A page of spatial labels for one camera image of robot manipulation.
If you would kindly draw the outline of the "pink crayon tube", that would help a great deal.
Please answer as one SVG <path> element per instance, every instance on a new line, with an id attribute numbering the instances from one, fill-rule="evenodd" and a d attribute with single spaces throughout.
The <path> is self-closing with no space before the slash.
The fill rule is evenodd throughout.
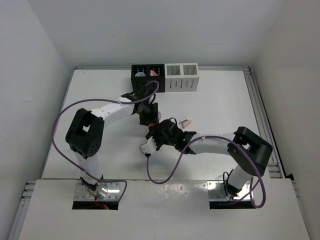
<path id="1" fill-rule="evenodd" d="M 148 130 L 150 130 L 151 127 L 153 127 L 153 126 L 155 126 L 155 125 L 157 125 L 159 123 L 159 121 L 160 121 L 160 119 L 162 117 L 162 114 L 161 114 L 160 111 L 157 113 L 157 117 L 158 117 L 158 122 L 149 123 L 148 126 L 147 126 Z"/>

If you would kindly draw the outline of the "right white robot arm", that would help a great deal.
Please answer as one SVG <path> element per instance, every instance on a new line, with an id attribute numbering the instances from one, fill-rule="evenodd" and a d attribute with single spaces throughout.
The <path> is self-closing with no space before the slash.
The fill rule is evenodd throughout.
<path id="1" fill-rule="evenodd" d="M 146 144 L 140 147 L 149 157 L 162 146 L 172 146 L 181 154 L 221 154 L 237 163 L 224 183 L 227 197 L 234 198 L 253 177 L 263 176 L 273 147 L 249 128 L 240 126 L 235 132 L 207 135 L 185 131 L 170 119 L 149 127 Z"/>

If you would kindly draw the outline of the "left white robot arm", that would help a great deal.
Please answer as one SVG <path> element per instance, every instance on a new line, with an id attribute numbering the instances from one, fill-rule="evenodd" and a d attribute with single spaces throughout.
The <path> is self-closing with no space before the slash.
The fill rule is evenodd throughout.
<path id="1" fill-rule="evenodd" d="M 81 183 L 89 193 L 101 198 L 107 190 L 99 168 L 99 151 L 105 127 L 134 114 L 139 115 L 139 124 L 150 127 L 159 123 L 158 104 L 154 102 L 158 88 L 151 84 L 121 95 L 102 107 L 86 110 L 80 108 L 66 133 L 65 141 L 75 153 L 81 168 Z"/>

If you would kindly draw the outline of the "black slotted container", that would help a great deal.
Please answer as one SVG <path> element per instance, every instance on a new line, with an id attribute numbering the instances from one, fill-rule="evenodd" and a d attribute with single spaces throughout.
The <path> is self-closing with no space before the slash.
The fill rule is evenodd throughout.
<path id="1" fill-rule="evenodd" d="M 150 76 L 150 70 L 155 71 L 158 76 Z M 145 77 L 135 77 L 137 72 L 143 72 Z M 165 65 L 164 64 L 133 64 L 131 66 L 132 89 L 138 90 L 148 82 L 156 81 L 159 84 L 158 93 L 165 92 Z"/>

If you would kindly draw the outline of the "blue cap glue stick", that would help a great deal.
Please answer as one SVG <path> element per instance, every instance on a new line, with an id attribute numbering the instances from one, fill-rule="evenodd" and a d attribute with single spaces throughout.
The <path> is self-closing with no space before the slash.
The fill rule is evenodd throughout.
<path id="1" fill-rule="evenodd" d="M 137 72 L 134 76 L 135 77 L 145 77 L 146 74 L 144 72 Z"/>

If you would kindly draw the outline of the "orange cap marker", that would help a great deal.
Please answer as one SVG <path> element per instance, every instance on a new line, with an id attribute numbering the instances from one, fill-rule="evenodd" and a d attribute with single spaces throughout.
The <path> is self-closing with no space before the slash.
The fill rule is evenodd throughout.
<path id="1" fill-rule="evenodd" d="M 153 71 L 153 70 L 150 70 L 150 76 L 152 76 L 152 77 L 156 77 L 156 76 L 158 76 L 158 74 L 155 72 L 155 71 Z"/>

